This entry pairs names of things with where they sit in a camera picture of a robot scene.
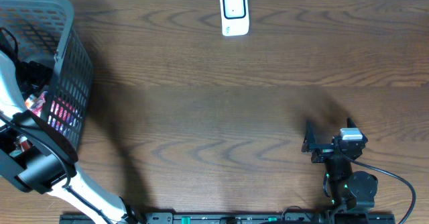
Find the brown orange candy bar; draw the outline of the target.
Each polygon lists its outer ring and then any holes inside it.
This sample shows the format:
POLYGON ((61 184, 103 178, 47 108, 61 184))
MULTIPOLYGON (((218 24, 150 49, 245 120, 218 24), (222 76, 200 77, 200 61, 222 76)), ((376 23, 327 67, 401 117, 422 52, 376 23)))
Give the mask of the brown orange candy bar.
POLYGON ((14 141, 14 146, 17 151, 25 152, 29 150, 33 144, 24 135, 21 135, 14 141))

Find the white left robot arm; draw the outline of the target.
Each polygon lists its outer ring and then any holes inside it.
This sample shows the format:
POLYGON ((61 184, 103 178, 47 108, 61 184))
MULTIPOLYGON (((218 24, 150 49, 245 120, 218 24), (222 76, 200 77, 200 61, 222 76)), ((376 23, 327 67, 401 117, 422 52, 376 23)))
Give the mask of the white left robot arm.
POLYGON ((76 150, 25 106, 17 74, 27 68, 1 53, 1 175, 23 192, 58 197, 95 223, 143 223, 124 200, 109 193, 78 164, 76 150))

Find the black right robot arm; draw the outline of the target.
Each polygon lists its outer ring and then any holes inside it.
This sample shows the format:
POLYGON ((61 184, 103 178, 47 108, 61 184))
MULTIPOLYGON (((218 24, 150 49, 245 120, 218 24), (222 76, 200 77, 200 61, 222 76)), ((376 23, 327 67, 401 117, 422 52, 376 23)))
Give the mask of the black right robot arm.
POLYGON ((329 144, 318 143, 311 122, 306 123, 302 151, 312 154, 312 163, 324 164, 324 193, 333 204, 324 215, 326 223, 370 222, 369 210, 375 206, 378 179, 368 172, 353 171, 351 166, 367 142, 350 118, 329 144))

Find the red purple snack packet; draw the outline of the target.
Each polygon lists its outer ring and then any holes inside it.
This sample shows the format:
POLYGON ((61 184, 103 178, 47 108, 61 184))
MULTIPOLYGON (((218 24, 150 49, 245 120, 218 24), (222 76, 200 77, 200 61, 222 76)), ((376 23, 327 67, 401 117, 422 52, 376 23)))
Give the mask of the red purple snack packet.
POLYGON ((76 106, 60 97, 49 102, 47 94, 47 91, 42 91, 38 95, 31 94, 25 100, 25 106, 38 117, 42 118, 46 115, 48 125, 64 136, 69 137, 72 132, 78 133, 82 124, 81 115, 76 106))

